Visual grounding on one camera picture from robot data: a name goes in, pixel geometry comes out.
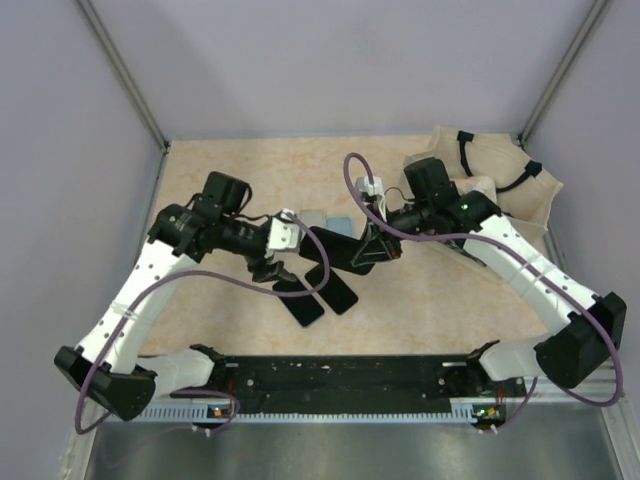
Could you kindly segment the bare black phone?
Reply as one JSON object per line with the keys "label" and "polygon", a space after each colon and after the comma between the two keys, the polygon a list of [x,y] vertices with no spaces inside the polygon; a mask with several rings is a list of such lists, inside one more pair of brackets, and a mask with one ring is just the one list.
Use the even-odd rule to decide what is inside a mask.
{"label": "bare black phone", "polygon": [[343,315],[359,301],[358,295],[332,270],[328,270],[328,279],[323,288],[319,288],[325,276],[322,265],[316,265],[304,274],[305,280],[312,288],[317,288],[318,295],[336,315]]}
{"label": "bare black phone", "polygon": [[[306,287],[300,280],[278,281],[273,285],[272,290],[279,293],[294,293],[305,291]],[[325,314],[322,305],[312,295],[302,297],[279,296],[279,300],[303,328],[309,327]]]}

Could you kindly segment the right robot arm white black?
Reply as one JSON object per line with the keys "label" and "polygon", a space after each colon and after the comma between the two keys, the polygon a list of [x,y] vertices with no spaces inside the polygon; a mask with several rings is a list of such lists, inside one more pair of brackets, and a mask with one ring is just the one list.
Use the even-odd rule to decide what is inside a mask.
{"label": "right robot arm white black", "polygon": [[518,341],[497,341],[476,350],[467,370],[469,388],[487,396],[503,380],[545,376],[566,392],[606,360],[623,388],[618,354],[626,304],[615,293],[601,296],[572,279],[533,247],[508,216],[479,191],[460,194],[443,162],[424,158],[404,170],[414,196],[408,209],[386,213],[369,201],[383,196],[371,171],[346,186],[369,222],[395,239],[438,242],[482,263],[537,314],[546,332]]}

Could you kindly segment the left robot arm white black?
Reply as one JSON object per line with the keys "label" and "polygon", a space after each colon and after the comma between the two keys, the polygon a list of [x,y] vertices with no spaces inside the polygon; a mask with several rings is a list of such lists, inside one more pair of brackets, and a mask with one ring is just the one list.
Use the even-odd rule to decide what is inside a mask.
{"label": "left robot arm white black", "polygon": [[153,400],[178,390],[195,387],[209,397],[224,390],[227,374],[215,365],[216,354],[209,347],[152,357],[140,351],[179,280],[194,275],[203,258],[216,250],[244,258],[254,283],[292,280],[274,255],[299,246],[296,214],[283,209],[256,224],[242,215],[251,198],[248,183],[212,172],[186,204],[171,204],[158,213],[105,314],[76,346],[61,348],[54,358],[82,396],[129,421]]}

